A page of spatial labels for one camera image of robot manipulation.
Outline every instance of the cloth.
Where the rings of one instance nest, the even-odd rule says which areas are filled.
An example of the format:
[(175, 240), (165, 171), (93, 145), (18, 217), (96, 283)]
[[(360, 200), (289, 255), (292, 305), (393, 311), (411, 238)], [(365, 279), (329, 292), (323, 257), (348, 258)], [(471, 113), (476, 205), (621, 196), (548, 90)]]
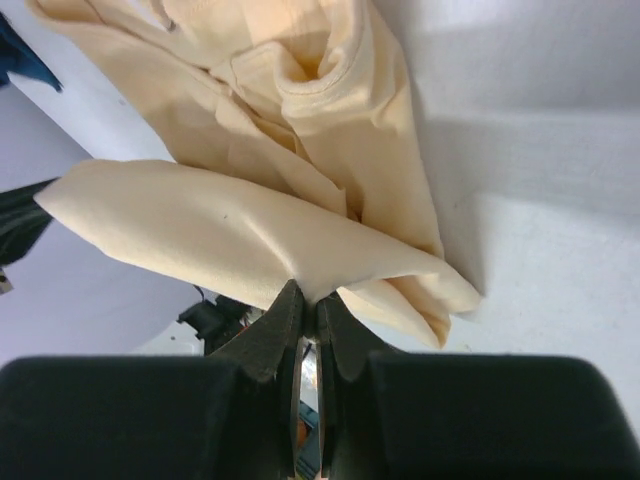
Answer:
[(38, 202), (129, 263), (263, 309), (289, 278), (309, 299), (345, 287), (356, 315), (441, 345), (478, 295), (443, 261), (402, 51), (371, 3), (141, 2), (170, 31), (124, 0), (28, 0), (182, 166), (83, 164)]
[(53, 180), (0, 193), (0, 267), (23, 258), (51, 223), (33, 195)]
[(0, 87), (10, 83), (9, 72), (40, 80), (51, 85), (56, 91), (62, 91), (62, 85), (53, 72), (11, 28), (9, 21), (0, 13)]

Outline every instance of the black cable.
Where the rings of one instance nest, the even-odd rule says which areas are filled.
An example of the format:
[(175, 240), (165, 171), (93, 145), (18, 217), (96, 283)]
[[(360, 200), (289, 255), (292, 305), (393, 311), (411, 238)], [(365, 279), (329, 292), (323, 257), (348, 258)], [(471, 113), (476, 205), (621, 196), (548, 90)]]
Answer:
[(304, 353), (302, 354), (302, 361), (304, 362), (307, 357), (309, 356), (309, 352), (311, 351), (311, 349), (313, 348), (313, 344), (309, 343), (307, 345), (307, 347), (304, 349)]
[(200, 292), (200, 296), (202, 296), (202, 301), (204, 302), (204, 291), (197, 285), (194, 285), (193, 288), (195, 288), (196, 290), (198, 290), (198, 292)]

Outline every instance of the fabric fold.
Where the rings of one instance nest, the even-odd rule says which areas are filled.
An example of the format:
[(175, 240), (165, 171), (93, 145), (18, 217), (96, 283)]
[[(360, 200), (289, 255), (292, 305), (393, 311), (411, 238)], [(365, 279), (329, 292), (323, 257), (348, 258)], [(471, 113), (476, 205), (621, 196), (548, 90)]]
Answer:
[[(130, 1), (160, 26), (127, 0), (27, 3), (182, 167), (83, 166), (41, 195), (43, 207), (115, 258), (244, 303), (268, 308), (289, 278), (312, 300), (344, 287), (359, 315), (441, 345), (448, 314), (478, 295), (444, 261), (402, 49), (372, 3)], [(97, 171), (145, 197), (109, 195)], [(226, 208), (233, 221), (220, 219)]]
[[(311, 302), (339, 287), (360, 318), (440, 345), (448, 311), (478, 295), (443, 260), (244, 180), (163, 161), (88, 161), (35, 197), (56, 220), (118, 260), (268, 309), (294, 278)], [(391, 279), (437, 305), (420, 312)], [(387, 280), (384, 286), (378, 281)]]

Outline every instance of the dark blue fabric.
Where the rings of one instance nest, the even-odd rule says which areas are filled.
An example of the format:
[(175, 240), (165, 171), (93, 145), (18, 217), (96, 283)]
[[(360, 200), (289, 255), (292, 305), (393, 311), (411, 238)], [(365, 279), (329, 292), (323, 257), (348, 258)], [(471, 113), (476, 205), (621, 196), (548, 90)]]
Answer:
[(62, 91), (62, 85), (53, 72), (24, 43), (0, 13), (0, 87), (9, 83), (9, 72), (40, 80), (58, 92)]

